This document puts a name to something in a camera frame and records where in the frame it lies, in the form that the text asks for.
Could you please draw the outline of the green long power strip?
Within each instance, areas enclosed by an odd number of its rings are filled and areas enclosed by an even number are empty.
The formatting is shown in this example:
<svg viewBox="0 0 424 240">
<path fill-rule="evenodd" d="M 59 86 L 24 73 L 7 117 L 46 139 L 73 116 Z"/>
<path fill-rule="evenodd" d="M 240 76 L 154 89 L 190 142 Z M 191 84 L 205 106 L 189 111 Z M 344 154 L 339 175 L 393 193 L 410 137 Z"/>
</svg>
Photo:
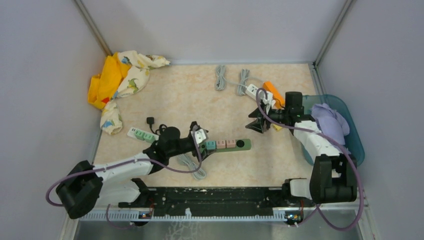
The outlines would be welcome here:
<svg viewBox="0 0 424 240">
<path fill-rule="evenodd" d="M 228 139 L 228 140 L 209 140 L 202 143 L 199 147 L 200 152 L 207 153 L 226 153 L 249 151 L 252 149 L 252 141 L 245 139 Z"/>
</svg>

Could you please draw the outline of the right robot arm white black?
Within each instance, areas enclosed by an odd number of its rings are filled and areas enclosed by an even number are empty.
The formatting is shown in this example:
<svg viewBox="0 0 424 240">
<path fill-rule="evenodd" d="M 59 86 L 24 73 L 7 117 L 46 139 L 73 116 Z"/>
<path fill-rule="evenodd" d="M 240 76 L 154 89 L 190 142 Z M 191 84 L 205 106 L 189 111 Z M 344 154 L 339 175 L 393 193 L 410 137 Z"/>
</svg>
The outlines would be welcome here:
<svg viewBox="0 0 424 240">
<path fill-rule="evenodd" d="M 353 202 L 358 194 L 355 176 L 356 160 L 336 141 L 325 136 L 317 122 L 306 114 L 303 95 L 298 91 L 285 94 L 285 106 L 272 108 L 272 94 L 260 88 L 255 95 L 257 109 L 249 114 L 254 121 L 246 128 L 264 133 L 271 125 L 289 129 L 313 160 L 310 178 L 292 178 L 285 183 L 281 199 L 287 206 L 295 206 L 301 198 L 315 204 Z"/>
</svg>

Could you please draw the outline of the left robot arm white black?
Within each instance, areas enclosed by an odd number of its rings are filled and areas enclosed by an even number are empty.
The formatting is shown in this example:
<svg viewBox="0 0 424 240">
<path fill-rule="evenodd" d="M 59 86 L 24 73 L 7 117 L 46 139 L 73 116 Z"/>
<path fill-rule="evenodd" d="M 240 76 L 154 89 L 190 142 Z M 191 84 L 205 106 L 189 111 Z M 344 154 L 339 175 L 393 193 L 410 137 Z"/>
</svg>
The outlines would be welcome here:
<svg viewBox="0 0 424 240">
<path fill-rule="evenodd" d="M 149 143 L 149 147 L 134 156 L 111 163 L 94 165 L 79 162 L 67 176 L 54 183 L 46 193 L 47 202 L 65 208 L 69 218 L 78 219 L 94 208 L 115 205 L 120 208 L 143 208 L 150 204 L 151 193 L 141 176 L 169 167 L 170 158 L 192 153 L 201 164 L 208 156 L 201 145 L 208 140 L 208 130 L 193 121 L 188 135 L 174 126 L 161 129 L 158 134 L 135 129 L 133 136 Z"/>
</svg>

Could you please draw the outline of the pink plug green strip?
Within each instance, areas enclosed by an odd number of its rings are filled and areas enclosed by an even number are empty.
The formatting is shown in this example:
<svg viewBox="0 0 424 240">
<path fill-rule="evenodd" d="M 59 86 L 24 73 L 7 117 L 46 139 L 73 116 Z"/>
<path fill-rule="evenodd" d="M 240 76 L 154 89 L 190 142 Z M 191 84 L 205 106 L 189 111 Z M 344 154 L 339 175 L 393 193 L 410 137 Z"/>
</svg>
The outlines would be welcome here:
<svg viewBox="0 0 424 240">
<path fill-rule="evenodd" d="M 227 149 L 235 148 L 237 146 L 237 141 L 235 139 L 228 139 L 225 141 L 225 144 Z"/>
<path fill-rule="evenodd" d="M 227 143 L 225 140 L 217 140 L 215 142 L 216 149 L 225 149 L 227 147 Z"/>
</svg>

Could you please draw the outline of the teal plug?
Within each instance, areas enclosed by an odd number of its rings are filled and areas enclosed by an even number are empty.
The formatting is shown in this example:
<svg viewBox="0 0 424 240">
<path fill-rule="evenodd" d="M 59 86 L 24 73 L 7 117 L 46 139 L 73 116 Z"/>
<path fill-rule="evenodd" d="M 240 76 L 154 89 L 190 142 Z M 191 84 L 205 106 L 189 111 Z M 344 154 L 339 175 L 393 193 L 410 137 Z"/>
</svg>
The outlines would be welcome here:
<svg viewBox="0 0 424 240">
<path fill-rule="evenodd" d="M 205 148 L 207 150 L 215 150 L 217 148 L 217 143 L 216 141 L 207 141 L 205 143 Z"/>
</svg>

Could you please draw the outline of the white usb power strip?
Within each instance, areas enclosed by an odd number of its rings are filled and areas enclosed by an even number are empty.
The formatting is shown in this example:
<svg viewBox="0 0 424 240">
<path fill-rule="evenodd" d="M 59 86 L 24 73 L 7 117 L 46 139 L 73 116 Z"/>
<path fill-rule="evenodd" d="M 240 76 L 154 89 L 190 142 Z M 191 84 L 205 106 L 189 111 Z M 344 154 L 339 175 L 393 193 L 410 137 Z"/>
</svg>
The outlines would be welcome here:
<svg viewBox="0 0 424 240">
<path fill-rule="evenodd" d="M 249 96 L 250 98 L 252 98 L 253 100 L 256 101 L 256 96 L 257 96 L 258 89 L 259 88 L 257 86 L 255 86 L 254 84 L 249 84 L 247 86 L 247 88 L 245 89 L 245 94 L 247 96 Z M 260 91 L 260 93 L 259 93 L 258 96 L 259 96 L 259 99 L 260 100 L 263 100 L 264 97 L 265 97 L 265 92 L 264 91 Z"/>
</svg>

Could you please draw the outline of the yellow plug adapter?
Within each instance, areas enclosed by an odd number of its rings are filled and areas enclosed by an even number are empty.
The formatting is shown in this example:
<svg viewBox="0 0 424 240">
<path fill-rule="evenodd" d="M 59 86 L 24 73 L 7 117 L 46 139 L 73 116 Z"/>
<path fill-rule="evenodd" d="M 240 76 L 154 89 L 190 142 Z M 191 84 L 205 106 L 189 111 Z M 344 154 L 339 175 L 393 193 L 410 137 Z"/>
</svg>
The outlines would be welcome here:
<svg viewBox="0 0 424 240">
<path fill-rule="evenodd" d="M 273 128 L 274 128 L 277 132 L 283 129 L 283 127 L 281 127 L 281 126 L 279 126 L 279 125 L 276 125 L 276 124 L 273 124 L 273 125 L 272 125 L 272 127 L 273 127 Z"/>
</svg>

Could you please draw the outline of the orange power strip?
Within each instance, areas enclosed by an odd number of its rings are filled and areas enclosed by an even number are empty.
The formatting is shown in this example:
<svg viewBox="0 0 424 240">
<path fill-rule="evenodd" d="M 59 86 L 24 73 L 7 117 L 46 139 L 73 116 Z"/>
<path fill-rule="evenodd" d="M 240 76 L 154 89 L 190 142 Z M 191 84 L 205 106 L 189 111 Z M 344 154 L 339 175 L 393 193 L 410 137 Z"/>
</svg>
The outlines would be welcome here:
<svg viewBox="0 0 424 240">
<path fill-rule="evenodd" d="M 262 87 L 273 94 L 273 99 L 275 100 L 275 107 L 277 109 L 282 109 L 285 106 L 285 99 L 283 98 L 283 96 L 280 94 L 280 92 L 277 90 L 277 88 L 274 86 L 273 83 L 271 83 L 270 81 L 265 81 L 262 84 Z"/>
</svg>

